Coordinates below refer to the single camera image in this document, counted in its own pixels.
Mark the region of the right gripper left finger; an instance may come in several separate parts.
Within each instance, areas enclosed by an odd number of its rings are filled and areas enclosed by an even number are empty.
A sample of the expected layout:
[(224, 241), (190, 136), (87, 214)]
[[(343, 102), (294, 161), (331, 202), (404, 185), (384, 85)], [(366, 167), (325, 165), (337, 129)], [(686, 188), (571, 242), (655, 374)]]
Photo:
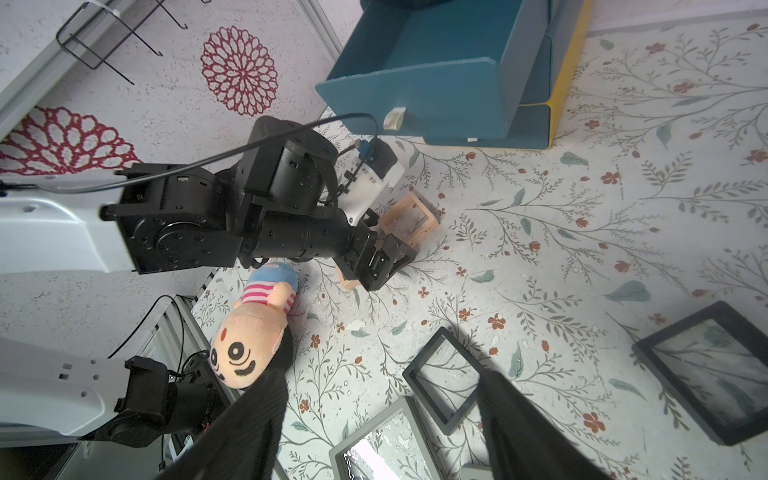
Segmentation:
[(160, 479), (269, 479), (288, 402), (286, 373), (261, 374)]

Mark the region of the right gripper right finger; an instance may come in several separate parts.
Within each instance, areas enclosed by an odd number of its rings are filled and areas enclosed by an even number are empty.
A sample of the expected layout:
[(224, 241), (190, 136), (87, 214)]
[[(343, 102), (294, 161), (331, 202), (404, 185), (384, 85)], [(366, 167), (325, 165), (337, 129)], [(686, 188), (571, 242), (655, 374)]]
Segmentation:
[(496, 479), (607, 479), (501, 373), (479, 376), (477, 403)]

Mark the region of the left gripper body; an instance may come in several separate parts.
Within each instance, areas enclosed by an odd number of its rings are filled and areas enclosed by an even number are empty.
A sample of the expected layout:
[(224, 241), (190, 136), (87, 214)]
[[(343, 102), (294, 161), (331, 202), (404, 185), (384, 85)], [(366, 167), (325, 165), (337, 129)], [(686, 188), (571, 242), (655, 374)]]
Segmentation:
[(367, 226), (358, 225), (335, 263), (346, 280), (357, 280), (371, 292), (381, 289), (415, 257), (415, 249), (395, 235), (379, 237)]

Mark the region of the teal drawer cabinet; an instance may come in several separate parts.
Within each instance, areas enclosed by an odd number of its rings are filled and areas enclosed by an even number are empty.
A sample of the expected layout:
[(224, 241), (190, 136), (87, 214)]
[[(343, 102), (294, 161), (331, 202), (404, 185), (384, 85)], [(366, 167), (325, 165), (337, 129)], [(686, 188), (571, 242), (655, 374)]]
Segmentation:
[(368, 1), (317, 92), (354, 134), (548, 149), (592, 5)]

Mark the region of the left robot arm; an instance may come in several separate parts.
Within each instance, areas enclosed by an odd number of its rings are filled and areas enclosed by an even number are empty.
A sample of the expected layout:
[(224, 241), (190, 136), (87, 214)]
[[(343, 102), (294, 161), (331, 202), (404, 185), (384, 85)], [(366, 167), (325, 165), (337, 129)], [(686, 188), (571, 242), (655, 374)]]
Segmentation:
[[(338, 177), (338, 151), (314, 124), (259, 118), (236, 163), (138, 164), (102, 184), (97, 173), (1, 186), (1, 269), (101, 268), (139, 274), (272, 259), (329, 258), (345, 278), (380, 289), (414, 259), (371, 206), (392, 182), (389, 145), (360, 147)], [(145, 447), (198, 433), (225, 409), (227, 377), (207, 366), (171, 369), (141, 356), (93, 359), (3, 339), (1, 431), (34, 430), (41, 444), (95, 440)]]

